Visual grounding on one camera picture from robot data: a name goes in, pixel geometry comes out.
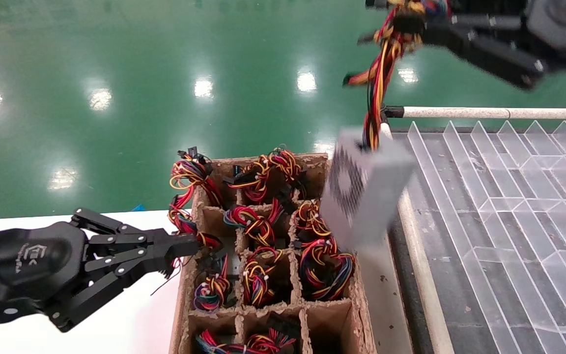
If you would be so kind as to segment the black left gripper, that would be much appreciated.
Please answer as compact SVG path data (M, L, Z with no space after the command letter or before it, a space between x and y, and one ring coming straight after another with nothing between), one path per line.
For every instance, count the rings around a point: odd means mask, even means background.
M106 257L84 263L88 244ZM198 250L194 234L141 230L86 208L70 223L1 230L0 324L43 314L68 332L146 274L169 278L176 259Z

